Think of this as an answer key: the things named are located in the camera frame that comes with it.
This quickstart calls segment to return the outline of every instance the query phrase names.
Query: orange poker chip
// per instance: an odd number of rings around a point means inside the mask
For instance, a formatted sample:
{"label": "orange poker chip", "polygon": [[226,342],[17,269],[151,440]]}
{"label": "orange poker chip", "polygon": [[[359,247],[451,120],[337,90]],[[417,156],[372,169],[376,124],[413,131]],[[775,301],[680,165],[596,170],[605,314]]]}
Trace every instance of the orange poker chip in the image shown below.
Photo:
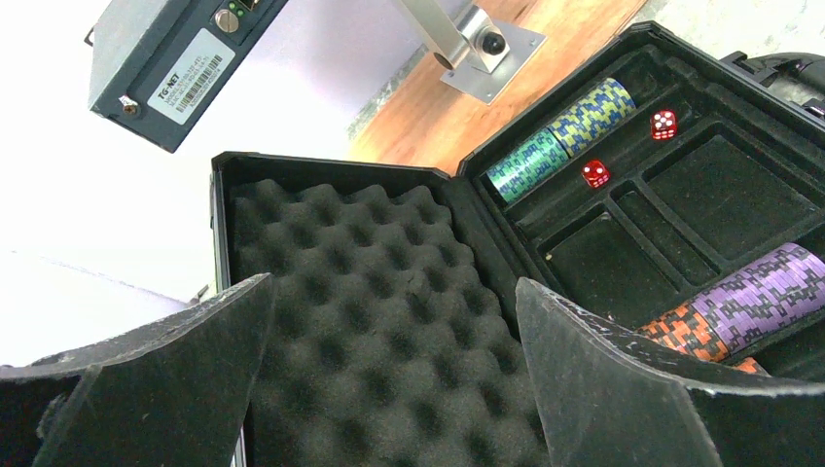
{"label": "orange poker chip", "polygon": [[690,305],[672,309],[636,332],[659,345],[707,362],[724,360],[731,353],[704,317]]}
{"label": "orange poker chip", "polygon": [[745,358],[737,365],[734,365],[734,368],[746,373],[750,373],[751,375],[769,376],[768,372],[764,368],[762,368],[762,365],[760,365],[756,360],[754,360],[753,357]]}

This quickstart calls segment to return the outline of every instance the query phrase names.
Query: device label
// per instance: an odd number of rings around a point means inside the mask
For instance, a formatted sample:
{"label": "device label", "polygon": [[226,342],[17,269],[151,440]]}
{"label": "device label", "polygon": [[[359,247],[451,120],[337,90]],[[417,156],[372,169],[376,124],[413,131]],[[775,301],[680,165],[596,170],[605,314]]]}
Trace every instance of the device label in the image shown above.
{"label": "device label", "polygon": [[232,49],[201,29],[149,98],[149,106],[185,124],[233,58]]}

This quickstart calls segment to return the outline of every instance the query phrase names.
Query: black plastic tray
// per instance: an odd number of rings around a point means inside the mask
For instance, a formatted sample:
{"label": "black plastic tray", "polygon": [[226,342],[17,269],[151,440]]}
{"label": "black plastic tray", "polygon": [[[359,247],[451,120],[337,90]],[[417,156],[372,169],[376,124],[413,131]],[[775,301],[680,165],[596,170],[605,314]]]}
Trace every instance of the black plastic tray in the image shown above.
{"label": "black plastic tray", "polygon": [[[503,203],[485,171],[606,77],[628,89],[636,112]],[[679,119],[671,140],[650,136],[650,115],[661,109]],[[612,175],[598,190],[580,175],[592,159]],[[458,176],[473,181],[522,260],[540,270],[532,278],[630,329],[782,243],[825,258],[825,126],[654,23],[635,25],[593,57],[465,160]],[[825,365],[800,364],[825,357],[823,319],[825,310],[735,359],[756,354],[775,375],[825,380]],[[809,326],[822,331],[816,343],[779,344]]]}

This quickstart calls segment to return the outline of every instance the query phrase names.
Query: yellow poker chip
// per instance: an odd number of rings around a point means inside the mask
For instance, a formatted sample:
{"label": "yellow poker chip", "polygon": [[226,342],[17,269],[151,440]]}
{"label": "yellow poker chip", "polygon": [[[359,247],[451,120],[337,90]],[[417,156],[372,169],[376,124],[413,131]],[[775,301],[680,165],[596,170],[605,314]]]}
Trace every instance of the yellow poker chip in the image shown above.
{"label": "yellow poker chip", "polygon": [[607,78],[573,103],[548,126],[572,158],[636,109],[628,90]]}

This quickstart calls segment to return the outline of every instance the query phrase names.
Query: purple poker chip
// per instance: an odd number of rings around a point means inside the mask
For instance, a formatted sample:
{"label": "purple poker chip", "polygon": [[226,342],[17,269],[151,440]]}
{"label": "purple poker chip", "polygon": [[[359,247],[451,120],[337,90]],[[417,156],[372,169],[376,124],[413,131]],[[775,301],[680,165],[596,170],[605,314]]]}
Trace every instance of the purple poker chip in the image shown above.
{"label": "purple poker chip", "polygon": [[732,353],[825,306],[825,263],[788,243],[687,301]]}
{"label": "purple poker chip", "polygon": [[779,306],[779,300],[776,299],[775,293],[771,291],[770,286],[759,288],[758,283],[751,281],[747,281],[744,284],[754,297],[758,297],[765,305]]}

